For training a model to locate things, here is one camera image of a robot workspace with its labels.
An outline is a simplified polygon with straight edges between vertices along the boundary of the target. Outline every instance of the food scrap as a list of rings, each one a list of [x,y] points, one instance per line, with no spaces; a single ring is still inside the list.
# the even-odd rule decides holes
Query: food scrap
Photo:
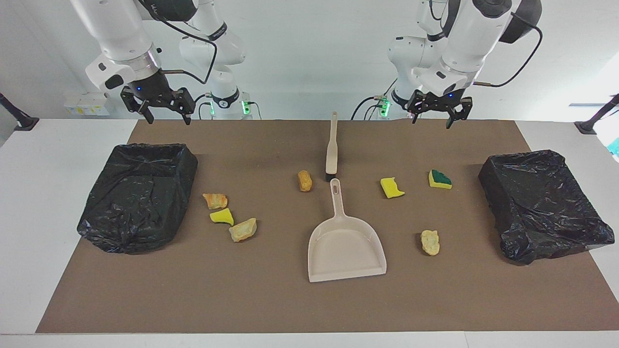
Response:
[[[438,254],[441,245],[438,243],[438,231],[422,232],[422,248],[430,256]]]
[[[222,193],[202,193],[209,209],[220,209],[228,206],[228,198]]]
[[[309,192],[312,185],[310,173],[307,170],[302,170],[297,174],[297,177],[299,178],[299,189],[301,192]]]
[[[253,236],[254,233],[256,233],[256,229],[256,218],[252,217],[247,221],[243,221],[236,226],[228,228],[228,231],[230,231],[230,236],[232,237],[232,240],[237,242]]]

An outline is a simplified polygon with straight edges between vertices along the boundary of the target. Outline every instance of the dustpan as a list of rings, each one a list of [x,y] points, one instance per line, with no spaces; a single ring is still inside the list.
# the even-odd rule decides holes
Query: dustpan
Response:
[[[318,225],[309,238],[309,281],[385,274],[387,260],[381,241],[367,222],[344,214],[338,179],[331,180],[331,197],[335,216]]]

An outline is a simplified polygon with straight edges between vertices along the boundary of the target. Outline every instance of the black plastic bag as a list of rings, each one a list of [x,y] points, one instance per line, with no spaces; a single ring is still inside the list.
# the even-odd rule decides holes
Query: black plastic bag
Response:
[[[90,191],[78,233],[109,253],[160,248],[183,221],[196,168],[184,144],[116,146]]]
[[[554,151],[491,156],[479,180],[509,259],[530,264],[615,242],[565,158]]]

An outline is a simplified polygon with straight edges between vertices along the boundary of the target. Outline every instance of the sponge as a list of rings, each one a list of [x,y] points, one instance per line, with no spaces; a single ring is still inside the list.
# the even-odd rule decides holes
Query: sponge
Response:
[[[430,187],[451,189],[451,180],[436,169],[430,170],[428,180]]]
[[[396,178],[381,179],[381,186],[387,198],[399,197],[404,195],[404,192],[397,189]]]
[[[230,224],[230,226],[234,225],[234,219],[232,219],[232,213],[230,212],[229,208],[218,212],[212,212],[209,216],[210,219],[215,223],[224,222],[226,224]]]

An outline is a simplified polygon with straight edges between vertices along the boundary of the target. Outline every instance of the brown tabletop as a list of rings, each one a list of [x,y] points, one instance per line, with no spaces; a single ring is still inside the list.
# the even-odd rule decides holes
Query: brown tabletop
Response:
[[[328,121],[138,122],[129,142],[186,143],[199,166],[176,238],[143,255],[81,240],[38,333],[313,333],[598,331],[619,329],[619,304],[589,253],[510,263],[477,174],[488,156],[528,151],[512,121],[340,122],[339,171],[350,216],[374,227],[387,274],[310,284],[311,232],[332,217],[324,181]],[[428,171],[452,190],[428,186]],[[310,193],[298,190],[308,170]],[[405,196],[386,199],[379,180]],[[201,193],[225,193],[233,243]],[[419,233],[438,230],[427,256]]]

